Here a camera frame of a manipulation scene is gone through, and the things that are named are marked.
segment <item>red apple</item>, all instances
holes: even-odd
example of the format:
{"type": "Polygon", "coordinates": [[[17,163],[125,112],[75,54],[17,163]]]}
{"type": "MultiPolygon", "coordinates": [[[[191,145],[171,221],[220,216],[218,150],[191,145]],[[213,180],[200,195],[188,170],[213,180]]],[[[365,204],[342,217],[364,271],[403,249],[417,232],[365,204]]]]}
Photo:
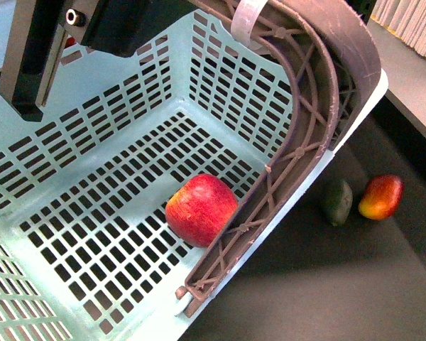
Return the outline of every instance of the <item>red apple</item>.
{"type": "Polygon", "coordinates": [[[210,174],[196,175],[165,206],[169,227],[194,247],[208,247],[235,212],[235,194],[210,174]]]}

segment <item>screw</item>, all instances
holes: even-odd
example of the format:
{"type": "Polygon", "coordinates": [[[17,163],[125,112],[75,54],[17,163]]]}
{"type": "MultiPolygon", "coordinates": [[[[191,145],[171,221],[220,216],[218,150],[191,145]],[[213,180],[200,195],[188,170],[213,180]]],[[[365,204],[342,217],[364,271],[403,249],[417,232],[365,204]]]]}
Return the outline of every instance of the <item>screw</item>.
{"type": "Polygon", "coordinates": [[[85,14],[75,9],[68,9],[66,11],[66,22],[68,25],[81,27],[85,25],[85,14]]]}

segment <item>gray table surface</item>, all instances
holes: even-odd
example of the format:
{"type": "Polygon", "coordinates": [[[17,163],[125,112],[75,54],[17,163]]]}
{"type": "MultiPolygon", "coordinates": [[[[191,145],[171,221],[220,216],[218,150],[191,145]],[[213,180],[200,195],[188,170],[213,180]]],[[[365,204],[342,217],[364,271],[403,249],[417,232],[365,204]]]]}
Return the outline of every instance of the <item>gray table surface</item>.
{"type": "Polygon", "coordinates": [[[368,28],[388,76],[387,98],[426,138],[426,59],[374,21],[368,28]]]}
{"type": "Polygon", "coordinates": [[[180,340],[426,340],[425,267],[393,218],[357,212],[367,179],[345,146],[180,340]],[[342,228],[318,208],[337,177],[355,199],[342,228]]]}

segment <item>basket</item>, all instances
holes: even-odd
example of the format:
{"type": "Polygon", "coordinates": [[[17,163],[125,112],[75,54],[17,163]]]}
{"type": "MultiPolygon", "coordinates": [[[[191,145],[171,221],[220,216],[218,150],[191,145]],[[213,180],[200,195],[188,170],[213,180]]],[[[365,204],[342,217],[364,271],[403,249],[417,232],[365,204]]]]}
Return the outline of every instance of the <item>basket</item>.
{"type": "MultiPolygon", "coordinates": [[[[12,14],[0,1],[0,67],[12,14]]],[[[0,98],[0,340],[176,340],[385,91],[370,99],[376,82],[366,94],[334,39],[295,14],[305,36],[292,49],[254,36],[263,56],[213,14],[127,59],[65,49],[41,123],[0,98]],[[207,251],[164,215],[198,173],[240,202],[207,251]]]]}

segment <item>white tape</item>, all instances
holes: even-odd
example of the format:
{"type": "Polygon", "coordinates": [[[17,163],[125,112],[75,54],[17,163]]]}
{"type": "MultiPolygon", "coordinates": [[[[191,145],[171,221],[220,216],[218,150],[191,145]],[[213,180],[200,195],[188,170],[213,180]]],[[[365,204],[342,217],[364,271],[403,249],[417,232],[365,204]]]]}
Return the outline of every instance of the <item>white tape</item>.
{"type": "Polygon", "coordinates": [[[194,296],[191,293],[186,293],[175,305],[173,310],[174,316],[179,316],[185,309],[188,307],[188,305],[191,303],[191,301],[194,299],[194,296]]]}
{"type": "Polygon", "coordinates": [[[231,34],[247,48],[251,45],[251,31],[268,0],[241,0],[232,19],[231,34]]]}

